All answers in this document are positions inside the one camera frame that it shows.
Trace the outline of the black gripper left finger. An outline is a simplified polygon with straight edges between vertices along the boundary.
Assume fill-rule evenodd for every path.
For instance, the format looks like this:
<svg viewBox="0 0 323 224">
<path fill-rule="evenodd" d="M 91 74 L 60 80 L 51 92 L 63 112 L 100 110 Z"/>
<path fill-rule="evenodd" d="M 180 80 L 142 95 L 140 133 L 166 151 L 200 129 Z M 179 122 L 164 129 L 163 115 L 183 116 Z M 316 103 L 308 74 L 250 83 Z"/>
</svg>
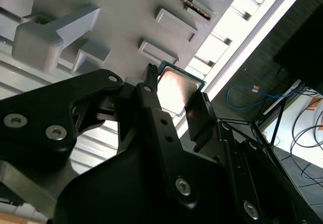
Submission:
<svg viewBox="0 0 323 224">
<path fill-rule="evenodd" d="M 67 169 L 77 138 L 106 120 L 118 123 L 117 154 L 143 146 L 157 161 L 166 191 L 192 209 L 196 196 L 185 180 L 183 148 L 156 89 L 158 69 L 132 85 L 100 69 L 1 101 L 1 162 L 19 175 L 6 185 L 37 209 L 55 209 L 78 176 Z"/>
</svg>

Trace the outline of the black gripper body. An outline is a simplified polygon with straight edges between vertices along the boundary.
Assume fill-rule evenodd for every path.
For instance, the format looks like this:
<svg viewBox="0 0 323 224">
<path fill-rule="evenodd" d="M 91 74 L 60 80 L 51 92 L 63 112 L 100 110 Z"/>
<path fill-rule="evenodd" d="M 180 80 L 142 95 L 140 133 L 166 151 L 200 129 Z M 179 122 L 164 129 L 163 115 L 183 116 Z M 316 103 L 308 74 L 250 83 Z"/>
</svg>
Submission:
<svg viewBox="0 0 323 224">
<path fill-rule="evenodd" d="M 120 153 L 78 176 L 58 198 L 53 223 L 249 223 L 237 207 L 225 170 L 183 151 L 192 209 L 165 189 L 152 153 L 143 146 Z"/>
</svg>

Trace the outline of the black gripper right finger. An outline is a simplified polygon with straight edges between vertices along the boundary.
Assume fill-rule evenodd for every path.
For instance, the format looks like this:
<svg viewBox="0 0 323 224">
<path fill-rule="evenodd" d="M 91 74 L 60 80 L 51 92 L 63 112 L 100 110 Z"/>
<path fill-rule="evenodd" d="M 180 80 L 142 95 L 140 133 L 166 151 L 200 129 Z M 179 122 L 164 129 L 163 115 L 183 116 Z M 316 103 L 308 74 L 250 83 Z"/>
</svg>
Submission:
<svg viewBox="0 0 323 224">
<path fill-rule="evenodd" d="M 218 197 L 213 199 L 220 223 L 312 223 L 313 211 L 273 149 L 254 140 L 235 140 L 205 93 L 185 107 L 195 152 L 214 159 Z"/>
</svg>

